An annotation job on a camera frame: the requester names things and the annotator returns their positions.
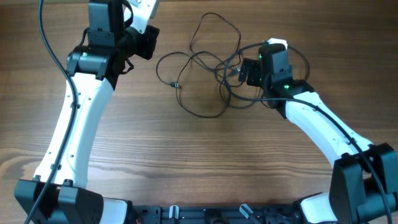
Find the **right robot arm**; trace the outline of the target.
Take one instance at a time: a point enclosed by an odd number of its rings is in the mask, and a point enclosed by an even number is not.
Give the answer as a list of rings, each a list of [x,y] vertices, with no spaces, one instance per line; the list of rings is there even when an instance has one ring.
[[[332,166],[330,189],[299,200],[301,223],[367,223],[397,211],[397,153],[375,145],[345,124],[305,80],[293,78],[285,40],[261,44],[258,58],[244,58],[241,83],[259,87],[259,101],[299,127]]]

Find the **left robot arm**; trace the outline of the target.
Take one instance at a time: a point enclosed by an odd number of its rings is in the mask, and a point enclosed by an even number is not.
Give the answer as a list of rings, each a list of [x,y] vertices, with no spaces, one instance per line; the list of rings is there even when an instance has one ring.
[[[88,163],[103,111],[130,58],[149,60],[159,30],[149,25],[157,1],[90,1],[89,26],[61,71],[67,81],[62,110],[32,180],[18,180],[14,196],[27,223],[140,223],[129,200],[86,188]]]

